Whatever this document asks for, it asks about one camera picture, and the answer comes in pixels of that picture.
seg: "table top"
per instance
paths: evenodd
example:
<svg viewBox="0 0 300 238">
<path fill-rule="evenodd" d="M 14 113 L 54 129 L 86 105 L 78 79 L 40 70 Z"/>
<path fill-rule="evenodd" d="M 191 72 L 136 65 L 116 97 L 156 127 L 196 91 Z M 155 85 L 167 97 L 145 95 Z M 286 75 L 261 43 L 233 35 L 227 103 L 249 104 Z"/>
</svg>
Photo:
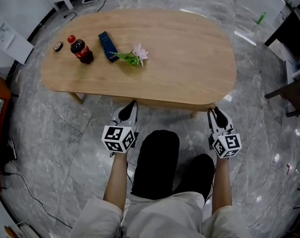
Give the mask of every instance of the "table top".
<svg viewBox="0 0 300 238">
<path fill-rule="evenodd" d="M 107 31 L 119 52 L 141 43 L 144 67 L 110 63 L 98 35 Z M 70 51 L 69 35 L 82 39 L 94 61 L 81 63 Z M 64 46 L 53 51 L 57 42 Z M 42 82 L 53 91 L 99 94 L 205 105 L 226 96 L 235 84 L 236 63 L 227 35 L 203 16 L 163 9 L 123 9 L 75 18 L 50 43 Z"/>
</svg>

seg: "pink flower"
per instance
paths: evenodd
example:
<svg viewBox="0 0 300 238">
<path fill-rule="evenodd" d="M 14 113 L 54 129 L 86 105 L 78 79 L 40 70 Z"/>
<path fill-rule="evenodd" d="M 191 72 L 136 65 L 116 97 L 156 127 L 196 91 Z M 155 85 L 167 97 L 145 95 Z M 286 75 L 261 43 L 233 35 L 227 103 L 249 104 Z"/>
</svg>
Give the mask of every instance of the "pink flower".
<svg viewBox="0 0 300 238">
<path fill-rule="evenodd" d="M 148 51 L 146 51 L 145 49 L 142 49 L 141 44 L 138 43 L 138 44 L 134 44 L 132 53 L 139 58 L 140 63 L 143 67 L 144 66 L 143 60 L 148 59 L 148 57 L 147 57 Z"/>
</svg>

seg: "bottle cap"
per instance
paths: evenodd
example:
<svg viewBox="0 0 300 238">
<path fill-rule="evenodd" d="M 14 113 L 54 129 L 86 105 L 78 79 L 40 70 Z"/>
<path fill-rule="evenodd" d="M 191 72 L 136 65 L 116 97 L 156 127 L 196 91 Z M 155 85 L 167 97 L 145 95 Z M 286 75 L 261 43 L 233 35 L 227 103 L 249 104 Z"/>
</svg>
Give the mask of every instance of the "bottle cap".
<svg viewBox="0 0 300 238">
<path fill-rule="evenodd" d="M 75 42 L 76 41 L 76 38 L 75 38 L 75 36 L 72 34 L 72 35 L 70 35 L 68 38 L 67 38 L 67 41 L 68 41 L 68 43 L 73 43 L 73 42 Z"/>
</svg>

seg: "gray tile floor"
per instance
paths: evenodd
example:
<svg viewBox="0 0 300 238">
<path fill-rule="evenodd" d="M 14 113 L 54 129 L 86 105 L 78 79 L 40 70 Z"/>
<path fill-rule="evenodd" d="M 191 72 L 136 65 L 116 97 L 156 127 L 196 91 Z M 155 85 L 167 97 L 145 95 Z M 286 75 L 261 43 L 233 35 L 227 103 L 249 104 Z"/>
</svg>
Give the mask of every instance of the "gray tile floor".
<svg viewBox="0 0 300 238">
<path fill-rule="evenodd" d="M 78 15 L 95 12 L 103 0 L 81 5 L 74 0 Z M 286 118 L 286 103 L 280 97 L 264 98 L 284 84 L 279 43 L 267 48 L 263 42 L 281 24 L 258 26 L 257 18 L 234 0 L 107 0 L 102 10 L 117 8 L 185 9 L 201 14 L 222 27 L 232 41 L 237 80 L 233 90 L 218 105 L 233 119 L 243 149 L 230 159 L 234 205 L 241 209 L 253 237 L 279 237 L 287 229 L 300 205 L 300 118 Z M 31 192 L 54 216 L 74 225 L 89 198 L 101 198 L 110 174 L 112 159 L 101 143 L 103 126 L 119 107 L 110 98 L 85 96 L 82 106 L 68 94 L 47 90 L 41 83 L 40 68 L 49 41 L 67 24 L 63 7 L 55 13 L 32 41 L 35 49 L 21 74 L 10 136 L 19 159 L 8 171 L 22 174 Z M 244 34 L 256 46 L 234 34 Z M 142 140 L 156 129 L 176 132 L 180 155 L 175 183 L 194 156 L 215 153 L 208 150 L 206 113 L 190 119 L 190 112 L 141 107 L 141 132 L 135 150 L 129 152 L 128 172 L 133 176 Z M 286 164 L 292 169 L 287 174 Z M 8 177 L 3 196 L 19 220 L 27 220 L 44 238 L 66 237 L 70 230 L 49 217 L 33 200 L 19 177 Z"/>
</svg>

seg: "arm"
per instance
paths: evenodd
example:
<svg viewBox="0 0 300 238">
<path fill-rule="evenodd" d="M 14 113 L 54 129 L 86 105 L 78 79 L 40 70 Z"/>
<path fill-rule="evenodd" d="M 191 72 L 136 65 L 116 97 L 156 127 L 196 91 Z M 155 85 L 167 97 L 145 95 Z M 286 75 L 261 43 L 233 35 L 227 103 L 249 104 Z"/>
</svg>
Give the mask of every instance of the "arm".
<svg viewBox="0 0 300 238">
<path fill-rule="evenodd" d="M 212 200 L 212 214 L 219 208 L 226 205 L 232 205 L 228 160 L 217 157 Z"/>
<path fill-rule="evenodd" d="M 124 211 L 127 190 L 127 154 L 117 153 L 112 164 L 110 177 L 104 194 L 104 201 Z"/>
</svg>

